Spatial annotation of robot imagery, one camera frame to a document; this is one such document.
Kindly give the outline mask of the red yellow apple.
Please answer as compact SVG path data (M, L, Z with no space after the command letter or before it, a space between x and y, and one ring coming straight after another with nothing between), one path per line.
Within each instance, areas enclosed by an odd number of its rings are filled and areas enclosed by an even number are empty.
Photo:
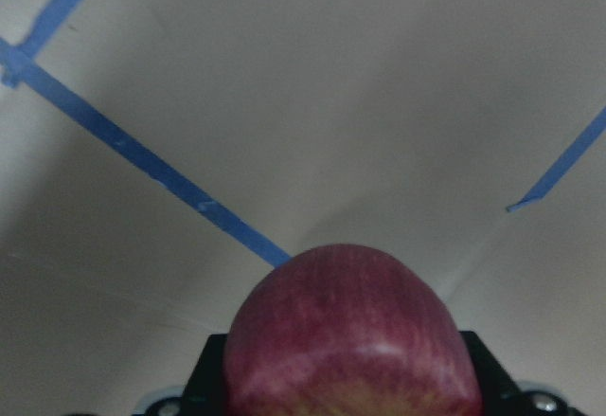
M249 294L228 333L230 415L479 415L472 361L438 295L392 256L334 244Z

